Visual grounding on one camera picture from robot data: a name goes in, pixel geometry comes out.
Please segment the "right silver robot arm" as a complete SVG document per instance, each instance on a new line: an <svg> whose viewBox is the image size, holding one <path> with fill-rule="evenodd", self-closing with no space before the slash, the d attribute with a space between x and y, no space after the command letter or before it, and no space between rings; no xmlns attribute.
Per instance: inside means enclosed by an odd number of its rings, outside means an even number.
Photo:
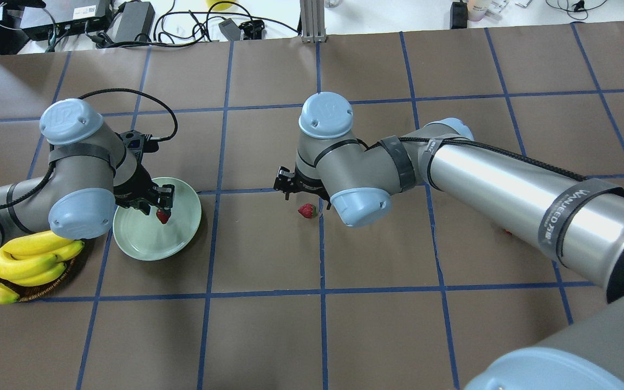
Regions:
<svg viewBox="0 0 624 390"><path fill-rule="evenodd" d="M475 142L459 119L364 146L334 92L307 98L293 170L274 189L313 193L348 227L372 224L419 184L465 203L600 287L607 306L495 360L468 389L624 389L624 188Z"/></svg>

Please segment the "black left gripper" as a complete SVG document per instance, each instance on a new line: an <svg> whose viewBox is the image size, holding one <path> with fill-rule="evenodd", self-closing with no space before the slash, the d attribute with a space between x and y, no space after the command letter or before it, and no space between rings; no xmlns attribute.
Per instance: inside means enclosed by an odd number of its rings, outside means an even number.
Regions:
<svg viewBox="0 0 624 390"><path fill-rule="evenodd" d="M116 173L128 173L126 179L116 179L113 187L115 204L133 208L149 216L151 208L171 211L176 188L173 184L159 185L142 165L144 153L159 150L159 141L138 131L117 133L125 146L125 153L116 167Z"/></svg>

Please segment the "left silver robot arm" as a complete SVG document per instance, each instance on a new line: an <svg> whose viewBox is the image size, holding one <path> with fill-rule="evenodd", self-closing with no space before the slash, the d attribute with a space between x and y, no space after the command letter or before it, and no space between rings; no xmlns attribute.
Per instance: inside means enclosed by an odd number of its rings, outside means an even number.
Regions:
<svg viewBox="0 0 624 390"><path fill-rule="evenodd" d="M52 104L40 130L50 146L47 173L0 187L0 247L47 230L99 237L111 229L117 206L170 217L175 187L156 184L126 133L115 133L85 100Z"/></svg>

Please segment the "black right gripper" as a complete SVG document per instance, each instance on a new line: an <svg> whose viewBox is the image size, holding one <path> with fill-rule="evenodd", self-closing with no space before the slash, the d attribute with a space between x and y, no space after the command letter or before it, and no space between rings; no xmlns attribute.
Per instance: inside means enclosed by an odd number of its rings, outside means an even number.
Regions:
<svg viewBox="0 0 624 390"><path fill-rule="evenodd" d="M322 211L331 210L330 195L322 180L310 178L295 166L293 171L285 166L280 166L274 182L274 190L284 193L285 201L288 202L292 193L312 193L322 198Z"/></svg>

